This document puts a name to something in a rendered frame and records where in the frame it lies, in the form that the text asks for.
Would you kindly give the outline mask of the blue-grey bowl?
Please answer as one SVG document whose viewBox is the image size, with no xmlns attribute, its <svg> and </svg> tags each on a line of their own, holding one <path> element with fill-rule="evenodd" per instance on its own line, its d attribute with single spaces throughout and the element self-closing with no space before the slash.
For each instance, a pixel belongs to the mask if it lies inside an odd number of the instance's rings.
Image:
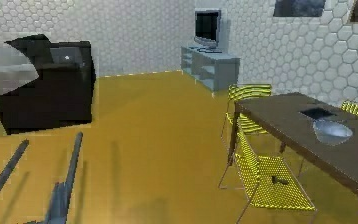
<svg viewBox="0 0 358 224">
<path fill-rule="evenodd" d="M 312 127 L 317 140 L 329 146 L 342 144 L 353 136 L 350 128 L 331 120 L 315 120 Z"/>
</svg>

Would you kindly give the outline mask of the blue-grey television stand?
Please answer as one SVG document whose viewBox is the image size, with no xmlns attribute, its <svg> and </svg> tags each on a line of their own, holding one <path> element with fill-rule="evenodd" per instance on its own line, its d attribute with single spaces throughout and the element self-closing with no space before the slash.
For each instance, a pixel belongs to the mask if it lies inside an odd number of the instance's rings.
<svg viewBox="0 0 358 224">
<path fill-rule="evenodd" d="M 181 70 L 212 93 L 236 84 L 240 59 L 218 49 L 181 47 Z"/>
</svg>

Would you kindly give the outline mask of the yellow mesh chair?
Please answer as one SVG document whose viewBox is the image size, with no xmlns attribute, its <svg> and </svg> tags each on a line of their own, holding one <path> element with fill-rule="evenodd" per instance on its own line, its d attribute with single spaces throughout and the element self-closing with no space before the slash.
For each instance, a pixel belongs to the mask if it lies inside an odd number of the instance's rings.
<svg viewBox="0 0 358 224">
<path fill-rule="evenodd" d="M 341 109 L 358 116 L 358 103 L 356 102 L 346 100 L 341 104 Z"/>
<path fill-rule="evenodd" d="M 247 203 L 244 205 L 235 224 L 240 224 L 249 206 L 310 212 L 311 219 L 308 224 L 313 224 L 318 209 L 284 158 L 281 156 L 258 155 L 244 133 L 238 132 L 237 136 L 239 139 L 238 146 L 228 159 L 226 168 L 218 183 L 219 189 L 227 189 L 227 186 L 223 186 L 222 183 L 228 169 L 233 164 L 236 167 L 237 175 L 242 182 L 242 189 L 245 191 L 247 198 Z M 271 176 L 286 179 L 289 184 L 273 184 Z"/>
<path fill-rule="evenodd" d="M 230 157 L 230 146 L 226 142 L 224 131 L 228 124 L 233 125 L 234 123 L 234 113 L 229 111 L 230 104 L 240 100 L 268 97 L 271 94 L 272 86 L 270 84 L 232 84 L 228 87 L 228 101 L 220 134 L 222 142 L 226 146 L 227 157 Z M 267 134 L 267 131 L 264 128 L 262 128 L 260 125 L 256 124 L 254 121 L 252 121 L 243 114 L 240 114 L 237 119 L 237 128 L 239 132 L 243 132 L 244 134 L 248 135 Z"/>
</svg>

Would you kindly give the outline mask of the grey television set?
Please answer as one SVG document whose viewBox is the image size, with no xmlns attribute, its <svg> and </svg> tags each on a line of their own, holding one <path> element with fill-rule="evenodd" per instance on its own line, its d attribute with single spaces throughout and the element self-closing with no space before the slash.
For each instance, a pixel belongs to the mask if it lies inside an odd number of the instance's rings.
<svg viewBox="0 0 358 224">
<path fill-rule="evenodd" d="M 194 41 L 202 46 L 215 49 L 219 44 L 221 10 L 199 8 L 195 10 Z"/>
</svg>

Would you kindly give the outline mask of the dark brown dining table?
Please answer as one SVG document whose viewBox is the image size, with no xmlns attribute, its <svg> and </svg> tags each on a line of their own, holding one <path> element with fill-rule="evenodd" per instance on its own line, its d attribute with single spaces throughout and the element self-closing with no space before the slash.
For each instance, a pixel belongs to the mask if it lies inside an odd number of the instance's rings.
<svg viewBox="0 0 358 224">
<path fill-rule="evenodd" d="M 330 147 L 319 142 L 313 120 L 304 110 L 322 108 L 353 131 L 353 136 Z M 245 115 L 310 163 L 358 196 L 358 117 L 315 98 L 294 92 L 235 103 L 234 116 Z"/>
</svg>

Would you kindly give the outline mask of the black sofa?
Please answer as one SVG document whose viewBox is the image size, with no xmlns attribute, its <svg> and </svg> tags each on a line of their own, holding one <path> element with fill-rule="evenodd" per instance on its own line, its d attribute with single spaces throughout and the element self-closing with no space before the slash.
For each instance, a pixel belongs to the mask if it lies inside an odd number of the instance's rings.
<svg viewBox="0 0 358 224">
<path fill-rule="evenodd" d="M 30 35 L 7 44 L 18 49 L 35 66 L 39 77 L 0 96 L 0 121 L 7 134 L 18 134 L 92 121 L 96 80 L 91 43 L 54 42 L 44 34 Z M 51 48 L 77 47 L 84 66 L 54 63 Z"/>
</svg>

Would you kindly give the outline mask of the small black object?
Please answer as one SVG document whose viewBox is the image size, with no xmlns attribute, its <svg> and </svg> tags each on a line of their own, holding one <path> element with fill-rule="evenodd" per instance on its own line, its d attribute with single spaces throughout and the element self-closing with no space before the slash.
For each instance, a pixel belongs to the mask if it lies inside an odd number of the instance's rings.
<svg viewBox="0 0 358 224">
<path fill-rule="evenodd" d="M 271 176 L 271 181 L 272 181 L 273 184 L 277 184 L 277 183 L 280 183 L 282 185 L 288 185 L 289 184 L 288 180 L 278 178 L 277 176 Z"/>
</svg>

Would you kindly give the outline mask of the grey laptop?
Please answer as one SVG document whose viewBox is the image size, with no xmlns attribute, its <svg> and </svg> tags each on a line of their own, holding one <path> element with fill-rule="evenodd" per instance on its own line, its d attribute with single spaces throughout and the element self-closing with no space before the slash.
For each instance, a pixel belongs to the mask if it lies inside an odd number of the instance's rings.
<svg viewBox="0 0 358 224">
<path fill-rule="evenodd" d="M 81 51 L 77 47 L 57 47 L 51 48 L 50 51 L 54 63 L 84 66 Z"/>
</svg>

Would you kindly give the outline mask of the flat black square object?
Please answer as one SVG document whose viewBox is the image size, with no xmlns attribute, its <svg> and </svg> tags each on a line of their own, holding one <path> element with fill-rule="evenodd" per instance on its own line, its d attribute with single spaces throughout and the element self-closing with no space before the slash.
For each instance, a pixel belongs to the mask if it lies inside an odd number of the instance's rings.
<svg viewBox="0 0 358 224">
<path fill-rule="evenodd" d="M 325 119 L 327 117 L 334 116 L 334 113 L 332 113 L 328 110 L 325 110 L 323 108 L 319 108 L 319 107 L 310 108 L 310 109 L 300 111 L 300 114 L 302 114 L 312 120 Z"/>
</svg>

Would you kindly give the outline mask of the dark framed window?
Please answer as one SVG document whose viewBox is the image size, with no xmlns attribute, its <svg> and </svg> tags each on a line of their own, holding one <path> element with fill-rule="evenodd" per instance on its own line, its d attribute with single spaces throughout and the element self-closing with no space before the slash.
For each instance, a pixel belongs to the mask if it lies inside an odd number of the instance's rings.
<svg viewBox="0 0 358 224">
<path fill-rule="evenodd" d="M 276 0 L 274 17 L 320 17 L 326 0 Z"/>
</svg>

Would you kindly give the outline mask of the grey round table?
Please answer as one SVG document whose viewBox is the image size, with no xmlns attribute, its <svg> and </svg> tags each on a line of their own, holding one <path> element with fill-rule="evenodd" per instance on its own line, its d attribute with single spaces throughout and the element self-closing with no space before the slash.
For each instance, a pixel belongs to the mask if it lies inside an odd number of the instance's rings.
<svg viewBox="0 0 358 224">
<path fill-rule="evenodd" d="M 0 95 L 9 93 L 39 77 L 30 59 L 18 49 L 0 43 Z"/>
</svg>

